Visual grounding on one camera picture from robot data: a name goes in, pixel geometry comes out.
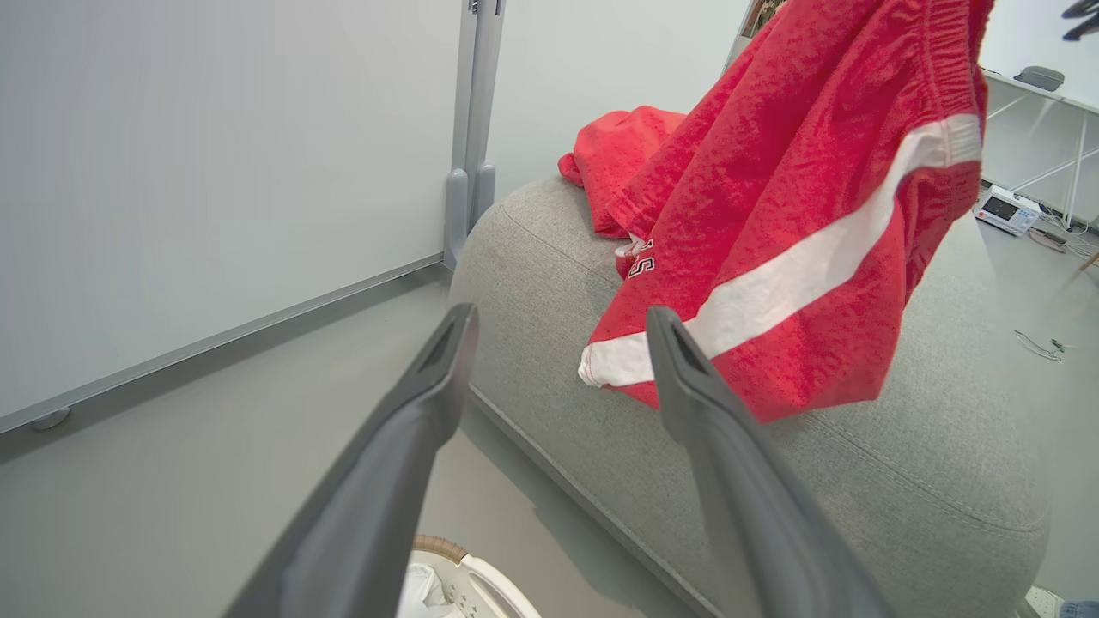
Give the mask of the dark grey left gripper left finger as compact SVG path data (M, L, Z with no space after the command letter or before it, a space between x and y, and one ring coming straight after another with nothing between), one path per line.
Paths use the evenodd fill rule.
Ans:
M452 306L231 603L227 617L393 617L429 475L454 437L478 339Z

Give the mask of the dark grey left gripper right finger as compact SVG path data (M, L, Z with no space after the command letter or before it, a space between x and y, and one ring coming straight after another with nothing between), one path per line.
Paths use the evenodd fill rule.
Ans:
M645 328L662 422L688 454L720 566L734 574L746 565L765 617L891 617L859 558L682 320L652 306Z

